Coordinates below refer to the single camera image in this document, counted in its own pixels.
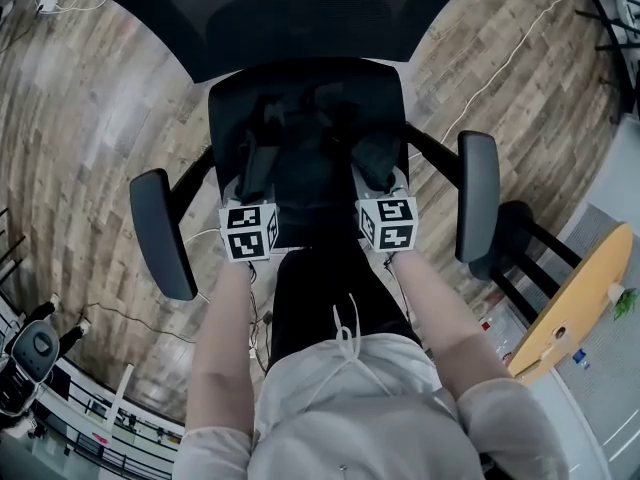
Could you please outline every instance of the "yellow tabletop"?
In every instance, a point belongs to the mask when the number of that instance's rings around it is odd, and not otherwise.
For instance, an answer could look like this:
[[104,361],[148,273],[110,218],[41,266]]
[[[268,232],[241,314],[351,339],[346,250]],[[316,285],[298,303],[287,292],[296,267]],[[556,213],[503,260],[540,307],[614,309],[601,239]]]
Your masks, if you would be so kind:
[[[620,224],[580,262],[514,350],[512,375],[532,382],[580,348],[609,303],[609,286],[622,280],[632,244],[631,226]],[[558,341],[560,327],[568,334]]]

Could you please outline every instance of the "wooden floor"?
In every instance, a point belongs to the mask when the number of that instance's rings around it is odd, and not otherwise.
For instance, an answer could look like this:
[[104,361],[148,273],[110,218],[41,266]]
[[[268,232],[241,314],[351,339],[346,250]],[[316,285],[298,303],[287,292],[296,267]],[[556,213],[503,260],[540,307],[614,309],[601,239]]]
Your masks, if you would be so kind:
[[[411,122],[442,137],[552,1],[452,0],[413,60],[398,66]],[[591,8],[588,0],[565,0],[542,19],[447,138],[455,148],[462,128],[492,134],[503,200],[528,202],[552,232],[600,166],[617,105],[614,90],[599,83],[614,77],[607,54],[593,50],[606,41],[603,30],[575,16],[576,7]],[[0,48],[31,26],[34,11],[32,1],[20,0],[0,29]],[[84,311],[93,327],[70,357],[111,386],[134,364],[127,395],[175,418],[185,414],[193,345],[87,306],[116,308],[188,339],[196,334],[205,304],[167,300],[150,280],[128,186],[154,167],[165,168],[174,182],[198,157],[209,143],[210,86],[193,85],[165,46],[113,2],[92,12],[40,16],[0,54],[0,207],[11,210],[9,237],[27,236],[20,247],[25,262],[5,289],[28,311],[60,294],[63,310],[54,323],[61,331]],[[454,260],[457,192],[422,160],[411,167],[421,212],[418,248],[472,306],[495,302],[494,288],[472,280]],[[183,236],[215,226],[218,205],[212,173],[181,225]],[[210,293],[223,262],[220,239],[204,235],[188,254],[200,290]],[[397,295],[381,260],[372,256]],[[277,263],[259,265],[254,288],[261,313],[272,305]],[[253,374],[259,387],[257,365]]]

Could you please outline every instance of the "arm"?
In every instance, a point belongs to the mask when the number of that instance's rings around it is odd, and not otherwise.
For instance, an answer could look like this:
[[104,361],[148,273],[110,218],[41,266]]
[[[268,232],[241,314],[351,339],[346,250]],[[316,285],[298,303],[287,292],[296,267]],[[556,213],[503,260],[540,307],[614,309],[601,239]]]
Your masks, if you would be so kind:
[[191,368],[186,430],[227,427],[253,433],[249,373],[251,275],[246,263],[226,263],[202,322]]
[[398,252],[393,268],[424,338],[442,385],[457,400],[486,380],[511,378],[464,300],[415,251]]

